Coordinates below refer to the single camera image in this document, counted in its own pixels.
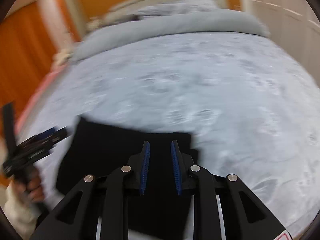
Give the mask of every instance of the metal pin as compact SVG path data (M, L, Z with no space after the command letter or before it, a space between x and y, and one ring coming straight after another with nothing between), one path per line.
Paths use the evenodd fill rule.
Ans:
M125 166L123 166L123 167L121 168L121 171L123 171L123 172L129 172L129 171L131 171L131 167L128 166L128 165L125 165Z
M190 167L190 169L191 169L192 171L199 171L199 170L200 170L200 167L199 167L198 165L192 165L192 166Z
M229 179L230 181L236 181L236 180L238 179L238 177L237 177L237 175L230 174L230 175L228 176L228 179Z
M85 182L91 182L91 181L93 181L93 179L94 179L94 178L93 178L92 175L87 175L87 176L84 177L84 181L85 181Z

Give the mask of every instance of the wrinkled sheet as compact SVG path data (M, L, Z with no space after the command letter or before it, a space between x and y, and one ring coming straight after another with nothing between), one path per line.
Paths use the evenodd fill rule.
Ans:
M185 33L111 49L70 66L43 105L26 137L74 127L83 113L133 129L191 132L200 164L216 175L237 174L292 236L320 208L320 92L267 38ZM56 172L71 140L37 163L52 207L61 199Z

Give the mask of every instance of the ribbed blue pad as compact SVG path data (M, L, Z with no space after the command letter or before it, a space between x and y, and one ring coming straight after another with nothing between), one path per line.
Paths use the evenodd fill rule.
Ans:
M140 194L143 195L144 191L147 186L147 176L148 176L148 168L149 168L149 161L150 161L150 143L148 142L146 151L143 158L143 164L141 168L141 175L140 175Z
M171 143L171 157L172 157L172 166L173 166L173 174L174 174L174 181L176 183L176 189L178 195L182 194L182 179L180 173L179 162L177 158L176 148L174 147L174 143Z

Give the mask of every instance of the black cloth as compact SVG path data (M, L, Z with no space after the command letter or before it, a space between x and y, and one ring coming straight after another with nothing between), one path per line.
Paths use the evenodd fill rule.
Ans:
M140 153L143 142L149 141L147 187L144 196L128 197L128 227L165 240L183 239L191 198L177 196L170 152L173 140L197 163L198 151L190 149L188 133L145 133L81 117L60 164L56 187L67 194L85 175L106 176L125 165L131 155Z

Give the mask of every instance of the mattress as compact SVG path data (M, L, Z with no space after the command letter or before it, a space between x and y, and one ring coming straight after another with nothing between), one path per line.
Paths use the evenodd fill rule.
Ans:
M181 33L99 50L68 67L21 139L74 128L80 114L125 128L192 133L200 165L237 174L293 237L320 209L320 91L266 37ZM37 162L52 208L62 198L56 172L71 140ZM187 239L192 230L190 216Z

